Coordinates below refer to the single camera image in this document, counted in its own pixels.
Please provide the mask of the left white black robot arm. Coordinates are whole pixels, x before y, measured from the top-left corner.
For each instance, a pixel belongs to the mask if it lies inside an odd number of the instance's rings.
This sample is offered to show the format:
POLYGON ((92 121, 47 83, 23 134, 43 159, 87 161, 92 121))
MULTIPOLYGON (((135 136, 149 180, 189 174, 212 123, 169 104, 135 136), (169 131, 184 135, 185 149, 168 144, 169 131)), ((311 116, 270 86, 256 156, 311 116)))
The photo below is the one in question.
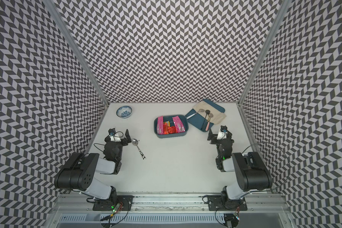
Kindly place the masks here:
POLYGON ((123 147, 132 139, 128 130, 123 133, 111 128, 104 141, 104 158, 97 153, 73 153, 55 176, 55 187, 117 204, 115 187, 96 179, 95 174, 117 175, 122 166, 123 147))

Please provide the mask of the red tea bag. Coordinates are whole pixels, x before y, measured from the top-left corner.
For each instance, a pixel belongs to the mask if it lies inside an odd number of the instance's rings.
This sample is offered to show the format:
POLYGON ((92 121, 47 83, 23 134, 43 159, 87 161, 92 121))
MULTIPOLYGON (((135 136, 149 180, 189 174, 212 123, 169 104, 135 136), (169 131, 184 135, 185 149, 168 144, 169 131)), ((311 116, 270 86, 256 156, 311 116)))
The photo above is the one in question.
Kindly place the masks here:
POLYGON ((169 134, 175 134, 177 133, 177 129, 175 126, 170 126, 169 127, 169 134))
POLYGON ((168 135, 169 134, 169 125, 167 123, 163 124, 163 134, 168 135))

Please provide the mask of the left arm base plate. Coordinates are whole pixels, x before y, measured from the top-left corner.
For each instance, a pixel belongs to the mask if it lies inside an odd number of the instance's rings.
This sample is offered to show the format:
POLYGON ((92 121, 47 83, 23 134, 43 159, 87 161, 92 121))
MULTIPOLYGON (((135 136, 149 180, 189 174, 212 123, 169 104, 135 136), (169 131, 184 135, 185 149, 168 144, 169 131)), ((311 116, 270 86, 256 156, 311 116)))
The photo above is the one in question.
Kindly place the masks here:
POLYGON ((121 195, 114 199, 96 199, 93 211, 113 211, 120 205, 122 211, 130 211, 133 205, 133 195, 121 195))

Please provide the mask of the yellow tea bag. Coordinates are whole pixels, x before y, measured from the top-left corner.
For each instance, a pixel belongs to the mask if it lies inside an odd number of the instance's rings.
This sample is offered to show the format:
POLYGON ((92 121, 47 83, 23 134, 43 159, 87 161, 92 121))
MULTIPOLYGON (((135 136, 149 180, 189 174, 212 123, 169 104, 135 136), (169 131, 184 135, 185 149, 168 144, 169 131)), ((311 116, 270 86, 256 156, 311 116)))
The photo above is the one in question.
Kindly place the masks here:
POLYGON ((171 122, 170 121, 163 122, 163 125, 167 126, 167 127, 170 127, 171 126, 171 122))

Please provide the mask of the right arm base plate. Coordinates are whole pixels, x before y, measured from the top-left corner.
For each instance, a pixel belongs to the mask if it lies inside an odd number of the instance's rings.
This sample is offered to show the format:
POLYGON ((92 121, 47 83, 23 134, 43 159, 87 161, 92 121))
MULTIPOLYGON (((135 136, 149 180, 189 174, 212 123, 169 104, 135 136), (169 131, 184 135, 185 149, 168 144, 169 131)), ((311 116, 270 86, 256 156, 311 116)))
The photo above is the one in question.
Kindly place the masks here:
POLYGON ((203 200, 208 204, 209 211, 225 210, 225 211, 247 211, 247 203, 245 199, 229 199, 220 195, 206 195, 203 200))

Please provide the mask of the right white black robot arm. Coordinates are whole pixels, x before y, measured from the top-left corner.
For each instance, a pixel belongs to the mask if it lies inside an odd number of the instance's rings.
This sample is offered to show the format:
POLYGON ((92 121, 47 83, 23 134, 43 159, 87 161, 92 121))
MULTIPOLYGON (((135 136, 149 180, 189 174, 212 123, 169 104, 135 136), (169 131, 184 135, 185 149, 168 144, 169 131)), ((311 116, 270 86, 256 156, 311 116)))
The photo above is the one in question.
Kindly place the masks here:
POLYGON ((217 169, 223 173, 234 173, 236 181, 223 187, 219 196, 208 195, 210 211, 240 209, 247 210, 245 196, 270 189, 273 180, 270 172, 257 152, 234 153, 232 133, 222 125, 217 134, 210 129, 208 141, 216 145, 218 155, 215 159, 217 169))

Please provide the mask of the pink tea bag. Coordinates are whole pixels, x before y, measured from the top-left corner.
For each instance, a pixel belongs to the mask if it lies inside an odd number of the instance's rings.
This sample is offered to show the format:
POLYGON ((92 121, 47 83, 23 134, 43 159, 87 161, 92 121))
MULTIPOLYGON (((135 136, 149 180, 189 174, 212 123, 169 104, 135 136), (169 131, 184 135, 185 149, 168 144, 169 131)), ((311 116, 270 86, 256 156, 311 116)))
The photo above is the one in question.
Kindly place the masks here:
POLYGON ((176 129, 176 133, 185 132, 185 127, 179 116, 173 117, 173 123, 176 129))
POLYGON ((164 133, 164 121, 163 116, 157 118, 157 126, 156 126, 157 134, 163 135, 164 133))

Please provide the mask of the teal plastic storage box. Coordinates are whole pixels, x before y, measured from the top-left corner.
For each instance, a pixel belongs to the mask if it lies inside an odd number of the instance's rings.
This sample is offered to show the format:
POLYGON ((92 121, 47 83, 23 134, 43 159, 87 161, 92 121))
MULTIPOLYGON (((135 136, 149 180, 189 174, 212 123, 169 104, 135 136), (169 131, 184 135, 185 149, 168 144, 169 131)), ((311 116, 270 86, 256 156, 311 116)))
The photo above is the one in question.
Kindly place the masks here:
POLYGON ((154 133, 158 138, 185 136, 189 130, 184 115, 160 116, 154 120, 154 133))

